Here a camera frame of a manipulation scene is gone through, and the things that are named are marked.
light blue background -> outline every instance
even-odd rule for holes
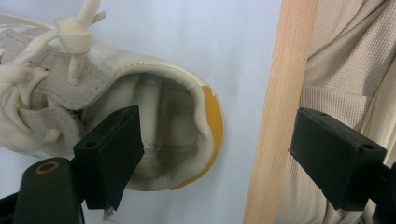
[[[226,135],[212,169],[174,191],[126,190],[108,223],[241,223],[256,149],[281,1],[103,0],[107,18],[92,39],[177,63],[209,83],[224,112]],[[53,24],[76,15],[80,0],[2,0],[0,12]],[[0,197],[19,190],[36,158],[0,148]],[[85,210],[102,223],[103,211]]]

clamp jaw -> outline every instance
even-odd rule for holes
[[[396,221],[396,163],[391,169],[385,166],[386,153],[325,113],[307,108],[297,112],[290,154],[334,209],[363,211],[371,199],[381,217]]]
[[[51,158],[29,167],[20,192],[0,200],[0,223],[84,223],[89,209],[120,205],[143,157],[137,106],[115,111],[74,146],[75,158]]]

screw hole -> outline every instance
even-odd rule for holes
[[[374,149],[374,147],[372,145],[369,145],[369,144],[361,144],[361,146],[366,148],[366,149]]]
[[[96,142],[90,142],[87,144],[87,147],[95,147],[96,146]]]
[[[60,166],[60,163],[57,161],[48,161],[46,163],[39,165],[35,169],[35,173],[38,175],[45,175],[45,174],[51,173],[54,170],[58,169],[59,166]]]

shoe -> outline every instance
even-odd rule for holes
[[[56,27],[0,15],[0,146],[67,157],[111,112],[139,105],[145,156],[129,188],[178,189],[204,175],[224,127],[218,98],[172,63],[92,43],[87,28],[106,16],[85,1]]]

wooden dowel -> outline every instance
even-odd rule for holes
[[[244,223],[274,223],[318,0],[283,0]]]

